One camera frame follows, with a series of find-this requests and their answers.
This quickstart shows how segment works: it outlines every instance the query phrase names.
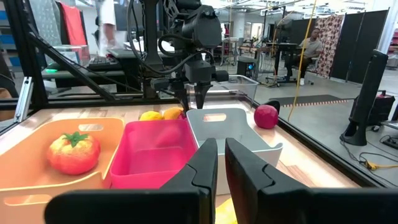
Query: red cloth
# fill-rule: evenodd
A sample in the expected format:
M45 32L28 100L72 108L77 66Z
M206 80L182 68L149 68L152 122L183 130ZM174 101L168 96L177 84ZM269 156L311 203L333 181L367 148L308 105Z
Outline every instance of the red cloth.
M85 33L81 26L80 11L61 2L70 45L87 45Z

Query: pink bin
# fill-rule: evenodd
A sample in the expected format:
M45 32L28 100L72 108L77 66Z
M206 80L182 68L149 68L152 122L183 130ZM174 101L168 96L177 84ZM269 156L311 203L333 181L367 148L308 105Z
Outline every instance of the pink bin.
M187 121L128 123L111 166L112 188L159 189L196 150Z

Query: lemon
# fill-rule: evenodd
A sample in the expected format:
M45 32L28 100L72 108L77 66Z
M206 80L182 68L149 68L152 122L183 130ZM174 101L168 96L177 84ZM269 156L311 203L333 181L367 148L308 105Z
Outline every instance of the lemon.
M163 116L156 111L147 111L141 115L140 121L155 121L163 119Z
M179 107L173 107L164 111L164 119L177 119L182 113L183 109Z

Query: black mat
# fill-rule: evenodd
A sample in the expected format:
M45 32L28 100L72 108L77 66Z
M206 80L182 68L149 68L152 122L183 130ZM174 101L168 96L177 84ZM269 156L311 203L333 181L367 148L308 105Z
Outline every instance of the black mat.
M293 106L294 97L271 98L270 100L279 101L283 107ZM314 106L327 105L332 103L346 103L347 100L331 96L331 95L316 95L316 96L298 96L296 106Z

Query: laboratory room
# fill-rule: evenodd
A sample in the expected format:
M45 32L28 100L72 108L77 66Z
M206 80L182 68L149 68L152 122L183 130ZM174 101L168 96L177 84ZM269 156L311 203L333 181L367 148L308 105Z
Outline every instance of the laboratory room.
M397 38L393 0L1 0L0 223L396 224Z

